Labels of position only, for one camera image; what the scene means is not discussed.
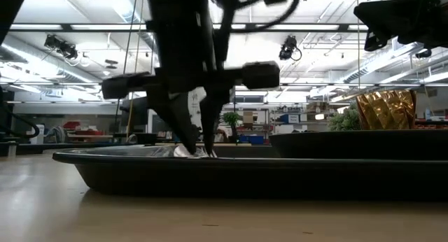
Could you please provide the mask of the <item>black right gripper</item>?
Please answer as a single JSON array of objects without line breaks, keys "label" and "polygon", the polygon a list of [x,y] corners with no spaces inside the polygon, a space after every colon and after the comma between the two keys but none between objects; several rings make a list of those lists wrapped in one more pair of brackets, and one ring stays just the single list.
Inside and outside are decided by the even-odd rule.
[{"label": "black right gripper", "polygon": [[368,52],[379,50],[395,37],[402,44],[415,42],[411,30],[417,26],[423,1],[384,0],[357,5],[353,13],[367,26],[364,50]]}]

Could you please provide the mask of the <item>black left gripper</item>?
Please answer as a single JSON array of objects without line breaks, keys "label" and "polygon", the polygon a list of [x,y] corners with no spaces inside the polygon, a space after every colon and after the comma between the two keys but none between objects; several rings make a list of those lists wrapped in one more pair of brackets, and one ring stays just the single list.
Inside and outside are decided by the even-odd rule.
[{"label": "black left gripper", "polygon": [[269,24],[218,25],[146,23],[155,38],[159,65],[110,77],[101,83],[105,99],[123,99],[130,92],[145,91],[148,107],[166,122],[187,151],[196,153],[197,127],[191,122],[188,93],[203,88],[199,103],[206,153],[211,155],[220,113],[230,102],[231,89],[244,85],[251,90],[279,86],[280,68],[275,61],[249,62],[225,68],[231,34],[262,32]]}]

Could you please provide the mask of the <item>silver foil packet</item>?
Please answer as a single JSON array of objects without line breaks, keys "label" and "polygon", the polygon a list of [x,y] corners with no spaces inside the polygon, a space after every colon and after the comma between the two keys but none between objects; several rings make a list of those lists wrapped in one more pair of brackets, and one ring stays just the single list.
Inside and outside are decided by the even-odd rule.
[{"label": "silver foil packet", "polygon": [[195,148],[195,151],[193,153],[190,153],[188,149],[184,145],[177,145],[174,148],[173,156],[175,157],[187,157],[187,158],[217,158],[218,156],[216,153],[212,150],[211,153],[208,153],[206,151],[206,148],[203,145],[197,145]]}]

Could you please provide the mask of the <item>gold foil snack bag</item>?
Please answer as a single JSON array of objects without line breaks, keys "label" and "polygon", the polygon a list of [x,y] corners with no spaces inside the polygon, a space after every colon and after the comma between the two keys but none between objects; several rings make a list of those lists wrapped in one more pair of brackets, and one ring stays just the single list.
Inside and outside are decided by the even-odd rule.
[{"label": "gold foil snack bag", "polygon": [[363,130],[412,129],[417,96],[411,90],[384,90],[356,97]]}]

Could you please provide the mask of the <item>black rectangular tray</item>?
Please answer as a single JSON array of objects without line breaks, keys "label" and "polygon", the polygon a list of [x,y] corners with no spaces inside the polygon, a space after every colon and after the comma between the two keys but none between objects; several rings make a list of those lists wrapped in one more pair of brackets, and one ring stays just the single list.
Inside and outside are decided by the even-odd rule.
[{"label": "black rectangular tray", "polygon": [[173,146],[62,150],[97,192],[132,196],[448,202],[448,161],[177,157]]}]

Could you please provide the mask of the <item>tall green room plant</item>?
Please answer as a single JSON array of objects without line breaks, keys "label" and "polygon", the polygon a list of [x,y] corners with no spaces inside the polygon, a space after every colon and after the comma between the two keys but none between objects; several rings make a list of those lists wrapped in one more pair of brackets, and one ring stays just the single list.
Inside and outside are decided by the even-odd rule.
[{"label": "tall green room plant", "polygon": [[228,140],[231,143],[239,142],[239,135],[237,133],[237,122],[239,115],[236,112],[227,112],[223,114],[223,121],[230,126],[230,135]]}]

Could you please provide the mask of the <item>dark computer monitor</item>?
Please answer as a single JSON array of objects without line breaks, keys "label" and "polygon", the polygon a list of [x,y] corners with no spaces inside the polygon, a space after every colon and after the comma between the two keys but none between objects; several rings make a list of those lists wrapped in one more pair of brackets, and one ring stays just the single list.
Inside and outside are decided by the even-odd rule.
[{"label": "dark computer monitor", "polygon": [[119,106],[121,112],[121,125],[128,125],[130,120],[131,127],[147,125],[148,123],[148,100],[147,97],[139,97],[133,100],[126,99]]}]

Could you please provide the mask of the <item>blue floor bin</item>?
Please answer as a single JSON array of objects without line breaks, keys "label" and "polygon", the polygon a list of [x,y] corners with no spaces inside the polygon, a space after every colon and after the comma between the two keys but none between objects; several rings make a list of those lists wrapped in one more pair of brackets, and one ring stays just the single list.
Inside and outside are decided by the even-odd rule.
[{"label": "blue floor bin", "polygon": [[257,136],[257,135],[240,135],[239,141],[241,143],[250,143],[251,145],[263,145],[265,142],[265,139],[263,136]]}]

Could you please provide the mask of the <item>black overhead frame beam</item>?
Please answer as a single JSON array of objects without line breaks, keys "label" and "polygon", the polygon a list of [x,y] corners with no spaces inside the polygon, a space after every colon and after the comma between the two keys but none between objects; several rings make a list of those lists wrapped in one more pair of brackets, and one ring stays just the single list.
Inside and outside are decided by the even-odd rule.
[{"label": "black overhead frame beam", "polygon": [[[14,32],[50,32],[50,31],[60,31],[60,32],[86,32],[86,33],[119,33],[126,31],[143,31],[145,24],[38,24],[38,23],[27,23],[27,24],[12,24],[10,31]],[[364,24],[330,24],[330,23],[284,23],[277,24],[267,31],[272,32],[291,32],[291,33],[354,33],[355,31],[367,32],[368,27]]]}]

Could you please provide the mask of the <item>black frame post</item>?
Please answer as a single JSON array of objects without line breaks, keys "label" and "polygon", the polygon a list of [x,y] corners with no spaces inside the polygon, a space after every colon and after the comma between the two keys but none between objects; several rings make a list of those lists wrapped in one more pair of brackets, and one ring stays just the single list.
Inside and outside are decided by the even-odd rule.
[{"label": "black frame post", "polygon": [[3,43],[24,0],[0,0],[0,45]]}]

